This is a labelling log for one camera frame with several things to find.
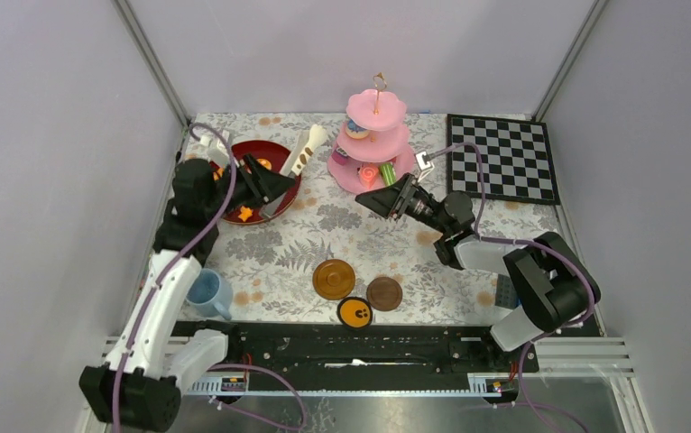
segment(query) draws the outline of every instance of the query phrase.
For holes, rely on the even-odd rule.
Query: checkered board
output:
[[[471,142],[484,163],[487,198],[559,204],[548,128],[543,123],[470,115],[447,116],[447,146]],[[462,146],[447,154],[447,192],[480,198],[475,151]]]

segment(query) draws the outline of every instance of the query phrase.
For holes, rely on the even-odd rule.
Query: patterned tablecloth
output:
[[[415,152],[445,146],[445,117],[407,115]],[[343,114],[198,115],[197,122],[234,133],[235,143],[262,139],[291,148],[299,131],[314,123],[326,127],[333,137],[303,171],[298,198],[283,215],[257,226],[220,226],[207,267],[231,282],[234,320],[337,322],[337,302],[320,298],[311,283],[317,265],[333,257],[354,267],[357,280],[352,296],[365,297],[366,285],[381,275],[401,284],[403,302],[394,311],[376,311],[375,323],[491,325],[507,314],[508,310],[493,305],[495,274],[441,265],[432,245],[437,232],[409,217],[384,220],[337,186],[327,172],[327,158],[345,118]],[[206,149],[194,140],[186,153],[206,157]],[[439,158],[436,165],[422,185],[441,199],[446,195],[446,162]],[[558,222],[553,207],[489,201],[480,227],[486,235],[530,238],[557,231]],[[180,319],[203,317],[184,305]]]

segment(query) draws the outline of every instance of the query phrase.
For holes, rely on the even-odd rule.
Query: blue cup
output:
[[[218,272],[212,269],[203,269],[191,285],[186,301],[193,305],[199,314],[212,318],[220,315],[225,320],[231,320],[231,301],[234,299],[234,291]]]

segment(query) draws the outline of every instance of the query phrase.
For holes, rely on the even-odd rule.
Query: pink cake stand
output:
[[[396,180],[400,179],[401,176],[412,171],[412,167],[415,164],[415,154],[408,143],[404,144],[404,148],[396,157],[396,162],[393,164],[393,171],[396,173]],[[359,180],[358,169],[362,166],[360,161],[350,158],[345,165],[340,165],[335,162],[332,157],[327,160],[327,169],[335,178],[337,184],[340,185],[342,189],[354,194],[361,194],[366,191],[372,191],[375,189],[385,188],[385,183],[382,182],[380,176],[377,177],[371,188],[367,188],[362,185]]]
[[[380,92],[377,103],[378,113],[374,112],[377,89],[368,88],[364,92],[348,98],[345,112],[359,126],[370,131],[387,131],[404,121],[407,105],[392,92]]]
[[[337,145],[355,160],[364,162],[386,162],[398,155],[402,146],[410,140],[410,129],[405,124],[388,131],[372,131],[366,138],[357,140],[346,134],[346,125],[340,127]]]

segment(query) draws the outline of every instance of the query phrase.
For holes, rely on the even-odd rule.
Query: gray wall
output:
[[[342,112],[382,71],[410,111],[532,113],[593,0],[133,0],[192,114]]]
[[[74,429],[178,132],[111,2],[0,0],[0,431]]]
[[[605,323],[657,431],[691,431],[691,1],[611,1],[548,125]]]

